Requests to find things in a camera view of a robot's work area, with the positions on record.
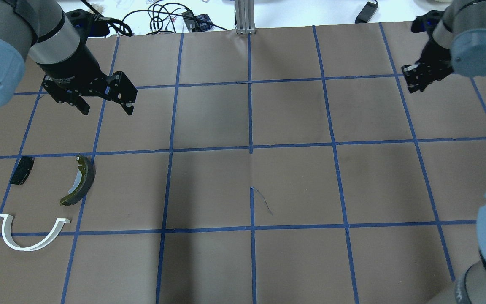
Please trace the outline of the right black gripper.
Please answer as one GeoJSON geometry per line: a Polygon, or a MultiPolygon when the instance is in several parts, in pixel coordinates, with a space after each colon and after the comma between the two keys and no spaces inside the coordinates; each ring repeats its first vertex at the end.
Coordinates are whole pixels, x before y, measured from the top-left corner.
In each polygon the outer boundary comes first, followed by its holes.
{"type": "Polygon", "coordinates": [[[434,81],[441,81],[453,73],[451,52],[434,40],[429,40],[420,58],[413,64],[401,67],[409,94],[422,92],[434,81]]]}

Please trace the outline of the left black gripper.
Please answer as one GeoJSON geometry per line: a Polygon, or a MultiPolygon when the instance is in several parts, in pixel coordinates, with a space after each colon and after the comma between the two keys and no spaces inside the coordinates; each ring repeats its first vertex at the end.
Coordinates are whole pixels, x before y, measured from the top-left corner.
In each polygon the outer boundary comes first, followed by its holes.
{"type": "Polygon", "coordinates": [[[103,73],[85,43],[59,63],[38,65],[46,73],[42,86],[57,103],[75,106],[87,116],[89,105],[84,97],[99,97],[116,102],[127,115],[133,115],[138,92],[135,85],[122,71],[110,76],[103,73]]]}

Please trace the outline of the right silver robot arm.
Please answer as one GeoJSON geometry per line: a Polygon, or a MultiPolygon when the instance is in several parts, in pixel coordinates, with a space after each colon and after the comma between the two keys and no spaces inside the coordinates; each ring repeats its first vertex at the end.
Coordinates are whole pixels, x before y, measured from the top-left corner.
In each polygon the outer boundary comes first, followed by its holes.
{"type": "MultiPolygon", "coordinates": [[[[445,10],[415,17],[411,32],[428,40],[415,63],[401,67],[410,93],[423,92],[451,74],[469,78],[486,96],[486,0],[450,0],[445,10]]],[[[460,274],[430,304],[486,304],[486,193],[478,209],[475,231],[479,260],[460,274]]]]}

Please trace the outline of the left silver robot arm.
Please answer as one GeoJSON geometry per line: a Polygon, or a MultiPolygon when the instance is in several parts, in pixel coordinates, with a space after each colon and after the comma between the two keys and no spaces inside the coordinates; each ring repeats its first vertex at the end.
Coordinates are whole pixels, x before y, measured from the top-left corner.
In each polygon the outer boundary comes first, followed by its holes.
{"type": "Polygon", "coordinates": [[[103,73],[86,44],[110,27],[132,34],[123,21],[81,9],[65,12],[55,0],[0,0],[0,106],[12,99],[31,58],[44,71],[42,89],[55,102],[87,115],[84,97],[99,97],[132,115],[136,87],[122,71],[103,73]]]}

